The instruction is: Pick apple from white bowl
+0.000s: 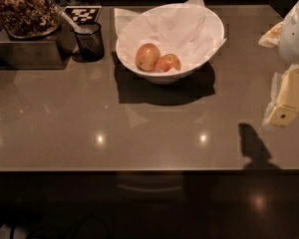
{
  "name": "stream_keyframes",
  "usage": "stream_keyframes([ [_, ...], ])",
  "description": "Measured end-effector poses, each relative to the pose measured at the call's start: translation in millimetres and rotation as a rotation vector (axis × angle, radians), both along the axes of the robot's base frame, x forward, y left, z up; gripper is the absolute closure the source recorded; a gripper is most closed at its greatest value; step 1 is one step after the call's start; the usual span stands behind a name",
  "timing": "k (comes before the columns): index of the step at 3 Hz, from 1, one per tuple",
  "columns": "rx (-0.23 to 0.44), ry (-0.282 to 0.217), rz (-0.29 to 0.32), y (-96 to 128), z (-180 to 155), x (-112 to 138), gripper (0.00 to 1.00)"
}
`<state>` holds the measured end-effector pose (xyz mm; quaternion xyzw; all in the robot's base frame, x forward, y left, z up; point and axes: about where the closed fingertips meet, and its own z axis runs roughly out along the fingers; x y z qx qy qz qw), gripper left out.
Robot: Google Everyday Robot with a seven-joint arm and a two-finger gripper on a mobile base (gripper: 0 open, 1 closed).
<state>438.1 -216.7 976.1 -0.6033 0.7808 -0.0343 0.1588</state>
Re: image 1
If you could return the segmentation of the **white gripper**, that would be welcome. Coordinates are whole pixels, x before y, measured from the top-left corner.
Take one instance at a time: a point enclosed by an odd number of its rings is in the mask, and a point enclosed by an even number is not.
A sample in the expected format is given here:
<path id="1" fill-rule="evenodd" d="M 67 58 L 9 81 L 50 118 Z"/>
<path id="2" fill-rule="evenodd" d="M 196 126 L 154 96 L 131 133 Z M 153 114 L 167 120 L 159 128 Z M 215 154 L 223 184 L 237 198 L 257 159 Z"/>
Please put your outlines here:
<path id="1" fill-rule="evenodd" d="M 279 22 L 258 41 L 265 48 L 278 46 L 279 56 L 293 64 L 284 73 L 275 73 L 271 82 L 271 101 L 264 113 L 265 126 L 285 127 L 299 115 L 299 0 Z"/>

